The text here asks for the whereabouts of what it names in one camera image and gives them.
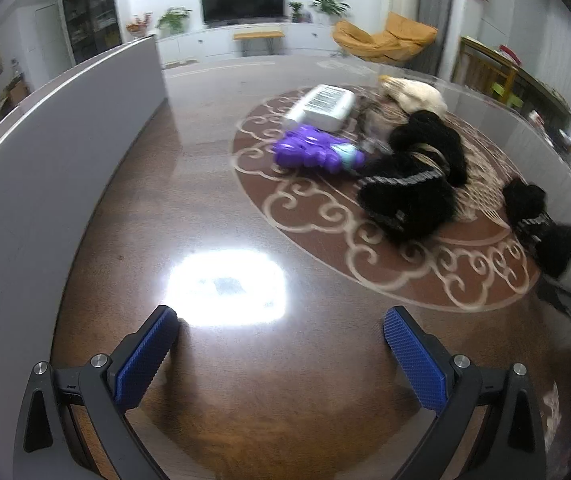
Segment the gray curtain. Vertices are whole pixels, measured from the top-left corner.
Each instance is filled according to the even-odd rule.
[[[411,59],[406,65],[407,68],[437,75],[441,63],[441,54],[443,54],[443,40],[450,21],[451,6],[452,0],[419,0],[418,21],[437,27],[439,32],[435,42]]]

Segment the television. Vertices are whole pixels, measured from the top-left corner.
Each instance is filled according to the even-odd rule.
[[[285,15],[284,0],[201,0],[201,7],[206,24]]]

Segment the red object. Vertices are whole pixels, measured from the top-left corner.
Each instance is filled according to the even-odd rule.
[[[507,46],[501,45],[499,46],[499,50],[502,50],[503,52],[508,54],[508,56],[510,56],[518,66],[521,66],[521,60],[518,59],[517,54],[512,52]]]

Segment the potted plant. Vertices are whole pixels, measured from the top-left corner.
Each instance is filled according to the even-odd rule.
[[[292,22],[299,23],[301,21],[301,18],[303,17],[301,15],[301,8],[303,7],[303,3],[290,2],[288,5],[292,7]]]
[[[135,16],[134,20],[126,25],[126,29],[135,38],[142,38],[146,35],[150,22],[152,22],[152,12],[146,12],[143,19]]]
[[[350,6],[343,0],[312,0],[310,7],[326,14],[330,22],[336,22],[347,14]]]
[[[180,34],[184,32],[184,24],[191,12],[192,10],[185,7],[170,7],[159,19],[157,27],[161,30],[168,30],[170,34]]]

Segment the dark display cabinet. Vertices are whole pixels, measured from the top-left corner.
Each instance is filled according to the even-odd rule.
[[[122,43],[115,0],[62,0],[62,5],[76,63]]]

